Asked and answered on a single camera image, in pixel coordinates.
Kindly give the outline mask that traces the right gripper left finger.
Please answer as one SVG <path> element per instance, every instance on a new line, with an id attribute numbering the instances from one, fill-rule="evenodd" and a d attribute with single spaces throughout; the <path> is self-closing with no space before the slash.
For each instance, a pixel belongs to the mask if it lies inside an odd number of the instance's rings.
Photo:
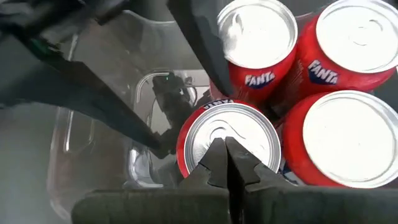
<path id="1" fill-rule="evenodd" d="M 228 152 L 216 138 L 175 189 L 95 190 L 77 201 L 73 223 L 230 223 Z"/>

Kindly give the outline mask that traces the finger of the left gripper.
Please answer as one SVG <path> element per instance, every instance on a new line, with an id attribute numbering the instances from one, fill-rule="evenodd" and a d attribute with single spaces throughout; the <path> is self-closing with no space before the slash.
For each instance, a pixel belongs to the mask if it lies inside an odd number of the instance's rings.
<path id="1" fill-rule="evenodd" d="M 225 1 L 169 0 L 167 7 L 210 80 L 225 96 L 233 94 L 217 15 Z"/>
<path id="2" fill-rule="evenodd" d="M 143 120 L 83 62 L 47 55 L 40 46 L 1 36 L 1 108 L 23 103 L 60 106 L 97 119 L 110 128 L 159 149 Z"/>

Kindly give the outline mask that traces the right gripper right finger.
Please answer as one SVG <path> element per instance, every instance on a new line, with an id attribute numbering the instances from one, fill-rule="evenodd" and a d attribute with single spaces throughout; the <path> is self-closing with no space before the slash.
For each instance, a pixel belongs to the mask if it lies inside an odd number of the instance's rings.
<path id="1" fill-rule="evenodd" d="M 234 138 L 225 144 L 233 223 L 397 223 L 397 189 L 295 186 Z"/>

